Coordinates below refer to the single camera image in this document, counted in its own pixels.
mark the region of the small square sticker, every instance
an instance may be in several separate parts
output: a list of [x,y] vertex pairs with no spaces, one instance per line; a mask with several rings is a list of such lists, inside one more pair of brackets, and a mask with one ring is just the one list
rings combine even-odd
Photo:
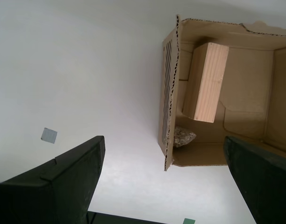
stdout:
[[50,130],[45,127],[41,136],[41,140],[54,144],[56,141],[57,133],[58,132]]
[[194,223],[195,223],[195,220],[185,218],[183,224],[194,224]]

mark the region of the gray square tag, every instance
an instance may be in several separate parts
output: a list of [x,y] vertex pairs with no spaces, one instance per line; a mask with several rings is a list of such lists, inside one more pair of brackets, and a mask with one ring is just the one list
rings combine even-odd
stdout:
[[45,127],[41,136],[41,140],[54,144],[56,141],[56,137],[57,137],[57,132]]

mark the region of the wood grain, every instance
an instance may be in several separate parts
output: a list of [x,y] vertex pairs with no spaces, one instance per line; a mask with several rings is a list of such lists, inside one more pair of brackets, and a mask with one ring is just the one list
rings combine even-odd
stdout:
[[206,43],[193,52],[183,114],[213,123],[218,106],[229,47]]

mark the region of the green square tag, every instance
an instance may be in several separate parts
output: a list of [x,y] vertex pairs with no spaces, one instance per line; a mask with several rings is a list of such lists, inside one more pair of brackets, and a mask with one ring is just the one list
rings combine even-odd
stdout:
[[195,220],[185,218],[183,224],[194,224],[194,223],[195,223]]

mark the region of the cardboard panel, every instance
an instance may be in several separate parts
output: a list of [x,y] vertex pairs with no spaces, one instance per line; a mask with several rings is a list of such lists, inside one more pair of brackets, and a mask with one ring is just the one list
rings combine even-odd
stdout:
[[173,152],[173,165],[186,166],[219,166],[226,165],[223,143],[190,143]]
[[273,51],[229,49],[220,95],[230,111],[263,113],[272,79]]
[[286,49],[275,51],[275,70],[265,140],[284,145],[282,149],[286,151]]
[[225,110],[224,127],[231,133],[257,140],[263,139],[265,135],[265,122],[266,113]]
[[193,44],[181,43],[179,55],[179,79],[188,80],[193,56]]
[[220,100],[227,131],[262,139],[272,80],[273,51],[229,50]]
[[172,39],[175,30],[172,31],[163,41],[163,64],[162,64],[162,87],[160,100],[160,117],[159,117],[159,132],[158,144],[164,155],[166,155],[167,132],[169,125],[169,101],[171,91],[170,70],[171,70],[171,53],[172,53]]
[[229,47],[206,43],[194,50],[183,114],[213,123]]
[[177,94],[176,117],[182,116],[182,108],[184,105],[186,95],[186,85],[188,81],[179,81],[179,88]]
[[176,117],[177,93],[179,82],[179,38],[181,25],[177,16],[176,28],[163,42],[164,64],[162,70],[162,94],[160,105],[160,126],[158,142],[165,155],[164,169],[172,164],[174,126]]
[[182,41],[201,45],[214,42],[230,47],[275,50],[286,47],[286,36],[253,34],[242,25],[187,19],[183,22]]
[[224,142],[225,136],[229,133],[224,128],[225,107],[218,103],[214,123],[207,123],[190,119],[184,115],[178,115],[176,124],[187,128],[196,134],[193,142]]

